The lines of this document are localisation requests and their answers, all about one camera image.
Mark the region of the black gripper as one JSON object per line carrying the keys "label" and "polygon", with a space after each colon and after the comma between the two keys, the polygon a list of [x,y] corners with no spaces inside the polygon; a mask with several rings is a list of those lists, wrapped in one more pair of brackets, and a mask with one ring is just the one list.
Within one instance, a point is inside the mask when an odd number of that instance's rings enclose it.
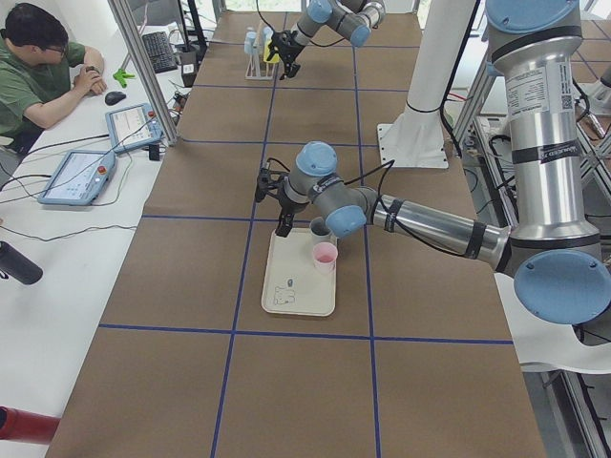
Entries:
{"label": "black gripper", "polygon": [[287,238],[293,228],[294,216],[304,211],[308,205],[308,200],[292,188],[288,174],[280,174],[269,185],[269,195],[278,200],[281,206],[275,235]]}
{"label": "black gripper", "polygon": [[274,31],[272,43],[275,50],[284,63],[284,72],[280,79],[291,79],[296,76],[301,69],[301,65],[296,63],[296,59],[304,49],[304,46],[297,42],[295,31]]}

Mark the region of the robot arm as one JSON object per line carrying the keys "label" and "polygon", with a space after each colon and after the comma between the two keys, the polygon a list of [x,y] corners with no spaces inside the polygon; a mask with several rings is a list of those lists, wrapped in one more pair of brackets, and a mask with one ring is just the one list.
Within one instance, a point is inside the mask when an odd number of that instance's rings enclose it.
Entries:
{"label": "robot arm", "polygon": [[486,15],[491,62],[505,80],[515,227],[497,228],[351,187],[337,175],[334,150],[320,141],[306,144],[288,172],[262,168],[255,198],[278,200],[281,237],[290,233],[297,213],[314,205],[339,238],[368,224],[409,235],[512,277],[521,303],[542,320],[586,323],[607,310],[610,275],[600,257],[600,232],[583,208],[570,66],[582,39],[579,5],[490,1]]}
{"label": "robot arm", "polygon": [[328,27],[352,47],[362,47],[384,20],[383,1],[310,1],[290,30],[274,31],[266,45],[266,62],[279,57],[284,65],[281,79],[292,78],[301,66],[296,62],[302,50],[313,43],[319,29]]}

